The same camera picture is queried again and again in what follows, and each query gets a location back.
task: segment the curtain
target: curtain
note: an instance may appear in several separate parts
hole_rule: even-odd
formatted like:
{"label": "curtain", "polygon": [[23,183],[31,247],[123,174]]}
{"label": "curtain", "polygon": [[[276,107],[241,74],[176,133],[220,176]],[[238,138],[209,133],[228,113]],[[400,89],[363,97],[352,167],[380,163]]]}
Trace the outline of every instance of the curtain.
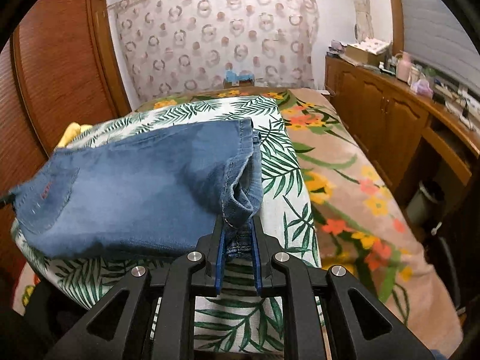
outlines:
{"label": "curtain", "polygon": [[228,69],[256,85],[314,86],[315,0],[122,0],[109,12],[142,101],[222,88]]}
{"label": "curtain", "polygon": [[357,22],[357,41],[374,37],[374,28],[371,25],[370,0],[353,0]]}

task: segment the green leaf pattern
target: green leaf pattern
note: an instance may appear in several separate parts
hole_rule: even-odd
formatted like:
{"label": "green leaf pattern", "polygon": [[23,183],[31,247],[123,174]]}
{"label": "green leaf pattern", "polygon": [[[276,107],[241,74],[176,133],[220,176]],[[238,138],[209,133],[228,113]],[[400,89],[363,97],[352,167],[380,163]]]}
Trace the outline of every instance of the green leaf pattern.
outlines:
{"label": "green leaf pattern", "polygon": [[[177,124],[250,117],[261,133],[262,185],[260,216],[265,233],[277,237],[289,253],[310,266],[320,266],[308,191],[294,147],[273,99],[242,96],[184,103],[111,120],[80,134],[69,148],[99,147],[131,135]],[[137,265],[155,269],[170,258],[126,261],[48,259],[31,248],[18,223],[12,236],[28,262],[66,295],[92,307],[129,270]],[[157,313],[161,304],[158,301]],[[195,347],[211,351],[279,352],[283,350],[281,298],[256,295],[251,263],[234,260],[226,267],[222,293],[197,297]]]}

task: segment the bolt head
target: bolt head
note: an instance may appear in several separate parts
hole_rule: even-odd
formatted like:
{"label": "bolt head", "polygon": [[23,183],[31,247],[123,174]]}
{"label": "bolt head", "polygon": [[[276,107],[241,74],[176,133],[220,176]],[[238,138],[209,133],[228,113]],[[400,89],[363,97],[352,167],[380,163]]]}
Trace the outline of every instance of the bolt head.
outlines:
{"label": "bolt head", "polygon": [[290,258],[290,255],[288,253],[285,253],[284,251],[280,251],[275,255],[275,259],[277,261],[280,261],[281,263],[288,261],[289,258]]}
{"label": "bolt head", "polygon": [[131,269],[131,274],[136,278],[139,278],[140,276],[143,276],[146,271],[147,269],[145,269],[145,267],[139,265]]}
{"label": "bolt head", "polygon": [[341,265],[335,265],[332,267],[332,273],[335,275],[335,276],[343,276],[344,274],[347,273],[347,270],[342,267]]}
{"label": "bolt head", "polygon": [[191,251],[188,255],[187,258],[190,261],[199,261],[202,258],[202,254],[199,251]]}

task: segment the blue gripper pad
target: blue gripper pad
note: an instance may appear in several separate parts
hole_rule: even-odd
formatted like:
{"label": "blue gripper pad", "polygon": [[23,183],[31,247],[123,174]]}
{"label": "blue gripper pad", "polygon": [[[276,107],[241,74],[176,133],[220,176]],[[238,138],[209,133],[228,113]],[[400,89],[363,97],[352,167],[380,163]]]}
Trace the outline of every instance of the blue gripper pad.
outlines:
{"label": "blue gripper pad", "polygon": [[262,289],[262,271],[260,269],[260,252],[258,250],[257,235],[255,233],[254,220],[250,220],[250,236],[251,236],[251,262],[253,264],[253,278],[255,280],[255,288],[257,293]]}
{"label": "blue gripper pad", "polygon": [[218,245],[217,269],[215,271],[215,290],[217,292],[217,295],[220,294],[220,290],[222,289],[226,253],[227,248],[225,245],[225,232],[222,230],[222,235],[220,236],[220,243]]}

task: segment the pink bottle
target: pink bottle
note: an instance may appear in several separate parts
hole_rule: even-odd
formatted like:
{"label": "pink bottle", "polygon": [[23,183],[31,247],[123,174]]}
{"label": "pink bottle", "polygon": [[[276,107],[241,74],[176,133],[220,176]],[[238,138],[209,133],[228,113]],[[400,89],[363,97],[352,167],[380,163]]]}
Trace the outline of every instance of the pink bottle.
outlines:
{"label": "pink bottle", "polygon": [[409,80],[410,69],[412,67],[412,61],[408,52],[403,52],[402,59],[397,65],[397,78],[405,83]]}

